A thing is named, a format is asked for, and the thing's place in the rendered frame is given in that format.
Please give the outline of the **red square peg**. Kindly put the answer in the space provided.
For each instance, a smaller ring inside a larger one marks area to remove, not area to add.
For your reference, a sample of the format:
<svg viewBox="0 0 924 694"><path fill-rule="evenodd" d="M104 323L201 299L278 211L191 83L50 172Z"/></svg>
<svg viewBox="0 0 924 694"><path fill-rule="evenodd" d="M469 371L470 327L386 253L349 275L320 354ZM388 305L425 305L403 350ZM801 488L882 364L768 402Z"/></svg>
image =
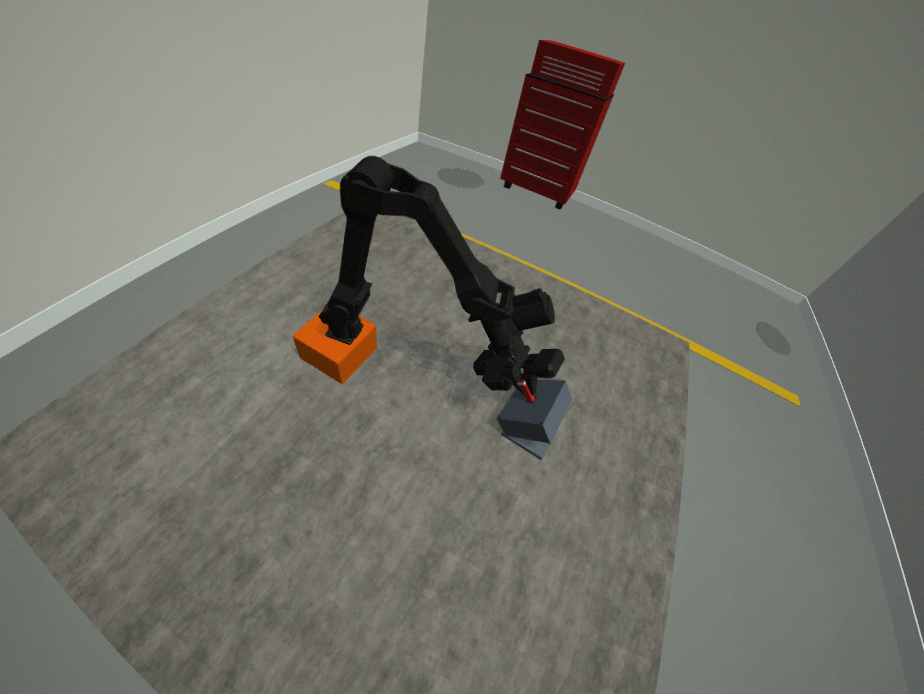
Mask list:
<svg viewBox="0 0 924 694"><path fill-rule="evenodd" d="M529 392L529 390L528 390L528 388L527 388L527 384L526 384L525 380L520 379L520 381L518 382L518 385L521 386L521 388L522 388L522 390L523 390L523 392L524 392L524 396L525 396L526 400L527 400L527 401L534 401L535 397L532 396L532 395L530 394L530 392Z"/></svg>

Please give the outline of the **dark blue-grey panel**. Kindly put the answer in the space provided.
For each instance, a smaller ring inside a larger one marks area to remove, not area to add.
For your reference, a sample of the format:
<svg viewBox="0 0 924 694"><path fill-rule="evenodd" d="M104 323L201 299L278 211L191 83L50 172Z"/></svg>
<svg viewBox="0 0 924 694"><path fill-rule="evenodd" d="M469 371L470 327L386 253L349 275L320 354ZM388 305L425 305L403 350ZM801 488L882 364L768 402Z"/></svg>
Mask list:
<svg viewBox="0 0 924 694"><path fill-rule="evenodd" d="M566 380L537 379L534 401L516 388L498 415L502 436L543 459L572 401Z"/></svg>

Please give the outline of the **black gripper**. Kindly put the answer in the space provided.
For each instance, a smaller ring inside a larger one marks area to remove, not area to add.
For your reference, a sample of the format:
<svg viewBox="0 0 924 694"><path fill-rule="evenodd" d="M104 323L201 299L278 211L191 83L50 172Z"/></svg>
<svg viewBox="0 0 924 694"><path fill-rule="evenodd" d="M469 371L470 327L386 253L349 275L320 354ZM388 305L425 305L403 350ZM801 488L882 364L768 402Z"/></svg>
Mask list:
<svg viewBox="0 0 924 694"><path fill-rule="evenodd" d="M503 350L509 349L518 357L522 368L522 380L525 380L527 388L532 396L536 393L537 378L552 379L556 377L561 366L565 361L565 356L560 349L541 349L538 354L529 354L530 346L525 346L521 338L523 330L517 328L516 332L510 337L501 341L490 341L489 350L484 350L473 364L476 375L484 374L487 363L489 362L488 351L493 350L496 354L504 354Z"/></svg>

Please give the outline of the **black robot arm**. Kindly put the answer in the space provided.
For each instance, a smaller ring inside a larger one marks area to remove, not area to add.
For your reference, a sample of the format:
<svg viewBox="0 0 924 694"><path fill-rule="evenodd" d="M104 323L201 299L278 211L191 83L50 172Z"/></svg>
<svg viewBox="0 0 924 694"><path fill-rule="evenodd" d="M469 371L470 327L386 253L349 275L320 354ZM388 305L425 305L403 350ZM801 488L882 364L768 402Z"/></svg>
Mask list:
<svg viewBox="0 0 924 694"><path fill-rule="evenodd" d="M459 301L471 314L468 321L480 320L490 341L504 340L517 328L555 322L550 295L542 289L516 295L515 287L497 279L476 259L432 184L370 155L341 179L340 197L347 221L339 280L318 316L328 325L326 337L351 345L361 332L359 315L372 285L364 272L378 214L417 221L452 275ZM502 293L500 304L496 302L498 292ZM510 390L522 374L518 357L509 349L504 354L487 353L482 381L492 391Z"/></svg>

